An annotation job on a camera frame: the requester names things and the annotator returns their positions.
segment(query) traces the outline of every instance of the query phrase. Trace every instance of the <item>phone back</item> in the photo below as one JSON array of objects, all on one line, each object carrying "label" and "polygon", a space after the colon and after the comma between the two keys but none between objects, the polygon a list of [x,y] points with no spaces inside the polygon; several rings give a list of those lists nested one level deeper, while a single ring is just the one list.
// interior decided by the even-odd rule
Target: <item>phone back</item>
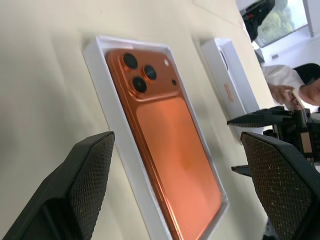
[{"label": "phone back", "polygon": [[199,239],[222,197],[172,63],[134,49],[106,61],[173,239]]}]

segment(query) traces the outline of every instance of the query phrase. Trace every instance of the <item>camera lens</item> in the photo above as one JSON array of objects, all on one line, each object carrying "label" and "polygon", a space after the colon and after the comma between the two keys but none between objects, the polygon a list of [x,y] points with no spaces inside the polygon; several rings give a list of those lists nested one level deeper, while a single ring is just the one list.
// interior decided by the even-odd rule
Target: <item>camera lens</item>
[{"label": "camera lens", "polygon": [[138,61],[131,53],[126,53],[123,56],[124,64],[130,69],[136,69],[138,67]]},{"label": "camera lens", "polygon": [[147,90],[147,84],[146,82],[139,76],[136,76],[132,80],[134,89],[139,93],[144,93]]},{"label": "camera lens", "polygon": [[144,74],[150,80],[156,80],[156,78],[157,78],[156,70],[150,65],[146,65],[144,67]]}]

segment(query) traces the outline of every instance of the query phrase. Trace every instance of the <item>table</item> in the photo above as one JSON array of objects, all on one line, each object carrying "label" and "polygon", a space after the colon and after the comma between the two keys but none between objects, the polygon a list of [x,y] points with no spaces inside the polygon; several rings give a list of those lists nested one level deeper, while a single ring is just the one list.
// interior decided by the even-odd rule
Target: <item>table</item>
[{"label": "table", "polygon": [[[258,104],[272,106],[234,0],[3,0],[0,30],[0,238],[72,146],[108,130],[82,49],[111,35],[171,47],[230,200],[213,239],[260,239],[266,216],[231,172],[245,152],[200,54],[205,39],[232,38]],[[92,239],[149,239],[116,151]]]}]

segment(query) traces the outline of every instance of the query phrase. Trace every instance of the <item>white box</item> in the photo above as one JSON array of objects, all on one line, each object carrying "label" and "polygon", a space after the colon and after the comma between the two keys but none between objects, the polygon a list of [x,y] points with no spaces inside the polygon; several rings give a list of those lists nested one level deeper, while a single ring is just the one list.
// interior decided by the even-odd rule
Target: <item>white box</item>
[{"label": "white box", "polygon": [[[215,38],[201,46],[206,63],[229,114],[234,119],[260,110],[231,39]],[[263,128],[233,126],[240,141],[242,132],[263,133]]]},{"label": "white box", "polygon": [[134,40],[120,39],[109,36],[98,36],[83,50],[83,56],[89,69],[96,93],[98,95],[102,110],[109,125],[109,129],[115,132],[115,146],[122,161],[124,170],[130,182],[136,202],[141,211],[144,223],[152,240],[171,240],[171,234],[166,221],[157,202],[156,196],[150,184],[143,161],[140,157],[134,137],[130,130],[127,118],[118,98],[114,82],[105,61],[105,54],[112,49],[143,49],[161,52],[167,55],[172,61],[181,89],[186,97],[186,103],[190,109],[192,118],[199,132],[202,144],[206,151],[207,158],[219,189],[222,195],[222,204],[214,219],[209,224],[201,239],[209,239],[218,222],[226,213],[229,207],[227,194],[218,176],[217,169],[211,158],[210,151],[205,142],[203,133],[195,115],[195,111],[189,102],[179,71],[175,65],[175,60],[171,50],[163,44],[138,42]]}]

